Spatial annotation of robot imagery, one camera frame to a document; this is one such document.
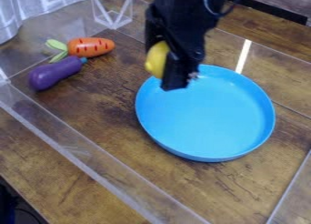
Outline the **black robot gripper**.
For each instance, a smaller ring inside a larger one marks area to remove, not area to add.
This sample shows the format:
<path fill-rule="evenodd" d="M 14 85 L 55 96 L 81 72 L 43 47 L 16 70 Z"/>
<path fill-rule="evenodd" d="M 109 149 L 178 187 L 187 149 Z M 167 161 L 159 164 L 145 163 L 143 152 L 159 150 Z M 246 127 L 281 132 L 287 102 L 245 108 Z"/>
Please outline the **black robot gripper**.
<path fill-rule="evenodd" d="M 225 0 L 154 0 L 146 10 L 146 51 L 166 41 L 169 52 L 161 87 L 187 88 L 205 59 L 205 35 L 223 16 Z"/>

